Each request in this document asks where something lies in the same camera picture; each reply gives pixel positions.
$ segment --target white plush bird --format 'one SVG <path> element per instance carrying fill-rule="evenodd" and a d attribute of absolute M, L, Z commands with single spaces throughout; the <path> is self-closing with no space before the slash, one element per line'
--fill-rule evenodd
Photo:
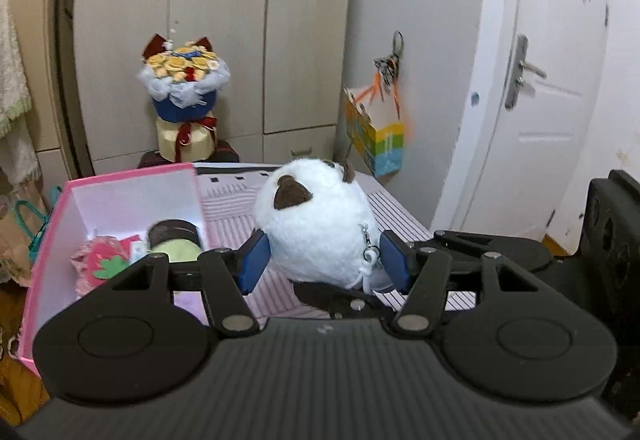
<path fill-rule="evenodd" d="M 366 293 L 391 281 L 378 262 L 380 231 L 353 169 L 300 159 L 276 170 L 255 200 L 256 227 L 287 278 Z"/>

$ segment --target yellow paper flower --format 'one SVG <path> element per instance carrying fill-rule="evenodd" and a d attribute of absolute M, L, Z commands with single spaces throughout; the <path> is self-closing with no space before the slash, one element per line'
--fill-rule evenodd
<path fill-rule="evenodd" d="M 166 71 L 182 71 L 187 65 L 187 59 L 184 57 L 169 57 L 164 63 L 164 69 Z"/>
<path fill-rule="evenodd" d="M 146 63 L 152 68 L 156 69 L 162 66 L 162 63 L 164 62 L 164 58 L 165 57 L 162 54 L 151 55 L 151 57 L 149 57 L 146 60 Z"/>
<path fill-rule="evenodd" d="M 193 66 L 201 70 L 207 70 L 207 63 L 209 62 L 205 57 L 193 57 L 191 59 Z"/>

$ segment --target flower bouquet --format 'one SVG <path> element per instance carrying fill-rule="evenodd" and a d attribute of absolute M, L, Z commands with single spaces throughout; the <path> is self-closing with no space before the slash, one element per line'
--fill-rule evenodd
<path fill-rule="evenodd" d="M 167 122 L 202 119 L 216 103 L 217 92 L 229 82 L 229 69 L 207 38 L 174 49 L 171 41 L 156 34 L 142 57 L 138 78 L 156 113 Z"/>

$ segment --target wardrobe door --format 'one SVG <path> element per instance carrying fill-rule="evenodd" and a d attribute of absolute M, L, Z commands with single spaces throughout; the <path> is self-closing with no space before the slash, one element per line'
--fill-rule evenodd
<path fill-rule="evenodd" d="M 141 53 L 166 36 L 168 0 L 74 0 L 78 95 L 92 161 L 158 148 L 154 109 L 136 79 Z"/>
<path fill-rule="evenodd" d="M 175 44 L 209 38 L 231 71 L 214 109 L 220 136 L 262 132 L 265 0 L 171 0 Z"/>
<path fill-rule="evenodd" d="M 268 0 L 264 131 L 335 124 L 348 0 Z"/>

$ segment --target green felt leaf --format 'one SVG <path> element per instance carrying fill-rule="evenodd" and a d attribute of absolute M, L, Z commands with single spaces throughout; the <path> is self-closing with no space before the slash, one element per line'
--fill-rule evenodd
<path fill-rule="evenodd" d="M 129 263 L 124 261 L 119 255 L 113 256 L 111 259 L 104 259 L 100 261 L 100 266 L 102 270 L 96 270 L 94 272 L 94 277 L 98 279 L 111 279 L 112 277 L 116 277 L 120 272 L 122 272 Z"/>

